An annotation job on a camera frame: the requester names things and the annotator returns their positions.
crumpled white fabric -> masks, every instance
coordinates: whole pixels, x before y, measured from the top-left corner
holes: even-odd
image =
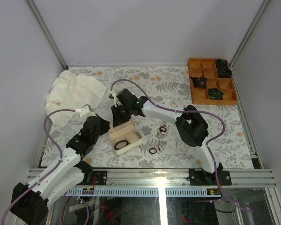
[[[65,70],[55,79],[46,97],[46,113],[48,115],[58,109],[77,109],[85,105],[96,108],[105,91],[106,87],[94,77]],[[64,127],[73,115],[74,112],[58,112],[50,119],[53,124]]]

floral tablecloth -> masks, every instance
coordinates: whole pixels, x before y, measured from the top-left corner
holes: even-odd
[[[71,72],[84,73],[100,80],[109,90],[117,79],[130,79],[138,83],[153,100],[159,103],[183,107],[192,104],[187,67],[71,67]],[[114,86],[116,92],[128,88],[136,96],[142,93],[133,84],[120,82]],[[110,107],[113,101],[106,91],[100,105],[93,109],[101,117],[112,120]],[[224,135],[211,142],[210,146],[225,168],[253,168],[243,128],[236,106],[195,105],[198,110],[205,110],[222,117],[226,124]],[[213,117],[202,114],[209,124],[209,137],[217,135],[222,125]],[[168,133],[157,136],[157,129],[163,121],[154,118],[133,117],[136,129],[143,136],[144,143],[124,154],[116,155],[107,134],[98,139],[94,149],[85,160],[94,167],[130,167],[130,168],[199,168],[200,160],[192,149],[185,145],[177,129],[171,125]],[[74,116],[65,127],[52,125],[50,134],[61,146],[79,132],[84,121]],[[152,155],[150,148],[160,145],[161,151]],[[58,149],[47,140],[40,166],[46,167],[59,155]]]

gray wall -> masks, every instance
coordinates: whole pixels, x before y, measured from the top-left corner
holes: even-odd
[[[68,65],[231,59],[262,0],[35,0]]]
[[[233,71],[262,161],[281,192],[281,0],[270,4]]]
[[[61,71],[25,1],[0,0],[0,220],[36,165],[45,96]]]

black rubber band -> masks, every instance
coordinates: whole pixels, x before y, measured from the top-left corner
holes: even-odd
[[[159,129],[158,129],[160,132],[167,132],[168,131],[168,129],[167,128],[165,128],[165,127],[159,127]]]
[[[115,150],[121,149],[121,148],[117,148],[117,145],[120,144],[120,143],[123,143],[123,142],[126,143],[126,145],[123,146],[123,147],[126,147],[127,145],[129,145],[129,142],[128,142],[127,140],[122,140],[122,141],[117,142],[117,143],[114,145],[114,149],[115,149]]]
[[[157,153],[157,149],[156,148],[151,148],[150,150],[149,150],[149,152],[151,153],[151,154],[155,154],[155,153]]]

wooden organizer tray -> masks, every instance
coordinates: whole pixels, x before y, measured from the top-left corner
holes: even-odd
[[[206,89],[195,88],[190,78],[192,103],[199,105],[236,105],[238,102],[232,78],[219,78],[215,61],[217,59],[189,59],[190,77],[207,78]],[[219,88],[224,93],[222,100],[209,99],[208,89]]]

